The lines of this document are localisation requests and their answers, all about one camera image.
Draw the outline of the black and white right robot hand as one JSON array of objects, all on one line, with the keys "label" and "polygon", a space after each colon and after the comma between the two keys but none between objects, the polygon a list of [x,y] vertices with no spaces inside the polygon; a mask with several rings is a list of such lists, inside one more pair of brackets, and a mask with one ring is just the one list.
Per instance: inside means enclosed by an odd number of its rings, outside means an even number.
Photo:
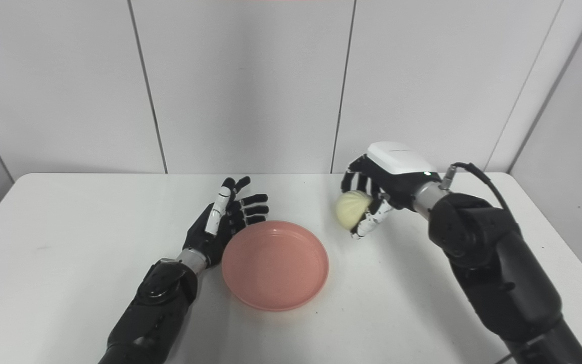
[{"label": "black and white right robot hand", "polygon": [[353,238],[371,233],[393,210],[407,209],[429,219],[430,210],[448,191],[434,166],[398,142],[376,142],[349,164],[341,181],[342,193],[360,191],[372,201],[356,225]]}]

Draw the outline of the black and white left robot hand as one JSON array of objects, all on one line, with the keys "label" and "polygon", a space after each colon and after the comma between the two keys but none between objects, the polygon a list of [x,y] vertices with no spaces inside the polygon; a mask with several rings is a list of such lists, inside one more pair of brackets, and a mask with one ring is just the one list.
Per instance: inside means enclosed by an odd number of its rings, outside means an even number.
[{"label": "black and white left robot hand", "polygon": [[183,251],[200,253],[205,268],[215,267],[223,257],[228,243],[248,226],[266,221],[270,211],[268,194],[254,194],[238,198],[251,178],[240,180],[227,177],[210,203],[187,231]]}]

